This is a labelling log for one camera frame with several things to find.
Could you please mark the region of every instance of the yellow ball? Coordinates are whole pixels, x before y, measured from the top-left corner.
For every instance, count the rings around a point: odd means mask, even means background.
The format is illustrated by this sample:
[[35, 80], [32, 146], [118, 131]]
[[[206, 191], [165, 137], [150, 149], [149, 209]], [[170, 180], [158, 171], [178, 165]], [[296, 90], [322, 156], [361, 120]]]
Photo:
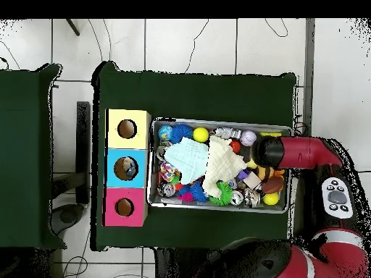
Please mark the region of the yellow ball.
[[274, 206], [278, 201], [280, 200], [280, 196], [277, 192], [272, 194], [266, 194], [265, 197], [263, 197], [263, 201], [270, 206]]
[[193, 131], [193, 139], [199, 143], [206, 142], [209, 138], [209, 131], [206, 128], [198, 127]]

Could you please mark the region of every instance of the green table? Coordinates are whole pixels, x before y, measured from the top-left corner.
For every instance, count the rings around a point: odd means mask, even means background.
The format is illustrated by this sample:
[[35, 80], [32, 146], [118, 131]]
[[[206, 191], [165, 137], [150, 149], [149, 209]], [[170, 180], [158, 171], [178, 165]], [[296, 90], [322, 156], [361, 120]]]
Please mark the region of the green table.
[[104, 62], [93, 74], [92, 238], [96, 246], [221, 248], [242, 237], [285, 239], [288, 212], [259, 214], [149, 207], [144, 226], [103, 227], [104, 110], [146, 110], [152, 118], [175, 117], [292, 127], [294, 74], [174, 75], [120, 72]]

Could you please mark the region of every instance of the blue box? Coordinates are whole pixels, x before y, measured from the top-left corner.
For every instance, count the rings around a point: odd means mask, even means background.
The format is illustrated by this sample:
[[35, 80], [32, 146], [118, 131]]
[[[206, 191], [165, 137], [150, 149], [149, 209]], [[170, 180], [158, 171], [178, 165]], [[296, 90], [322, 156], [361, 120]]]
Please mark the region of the blue box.
[[[107, 187], [108, 188], [144, 188], [146, 187], [146, 173], [148, 169], [147, 150], [135, 149], [108, 149], [107, 157]], [[114, 164], [123, 157], [135, 160], [138, 166], [136, 176], [131, 180], [121, 180], [114, 173]]]

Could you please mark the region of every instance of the pink box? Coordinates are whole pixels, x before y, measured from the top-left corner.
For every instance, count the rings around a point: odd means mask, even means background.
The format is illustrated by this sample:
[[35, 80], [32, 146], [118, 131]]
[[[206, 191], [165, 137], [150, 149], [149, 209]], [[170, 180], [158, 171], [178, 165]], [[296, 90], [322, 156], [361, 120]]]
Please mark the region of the pink box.
[[[105, 226], [142, 227], [148, 206], [145, 194], [146, 189], [143, 188], [107, 188]], [[116, 212], [116, 203], [122, 198], [133, 203], [130, 216], [121, 216]]]

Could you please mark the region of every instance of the green cloth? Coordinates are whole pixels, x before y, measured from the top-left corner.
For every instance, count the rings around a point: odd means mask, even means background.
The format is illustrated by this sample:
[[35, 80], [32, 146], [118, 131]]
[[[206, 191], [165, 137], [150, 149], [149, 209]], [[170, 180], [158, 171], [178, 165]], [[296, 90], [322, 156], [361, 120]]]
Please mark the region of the green cloth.
[[42, 68], [0, 70], [1, 247], [64, 247], [49, 229], [49, 90], [60, 67]]
[[102, 63], [93, 84], [94, 109], [99, 110], [99, 158], [96, 208], [98, 246], [159, 246], [221, 248], [242, 237], [285, 239], [288, 213], [260, 214], [149, 207], [143, 227], [103, 227], [101, 199], [104, 177], [104, 110], [146, 110], [152, 118], [175, 117], [223, 122], [292, 126], [294, 74], [175, 75], [156, 72], [118, 72]]

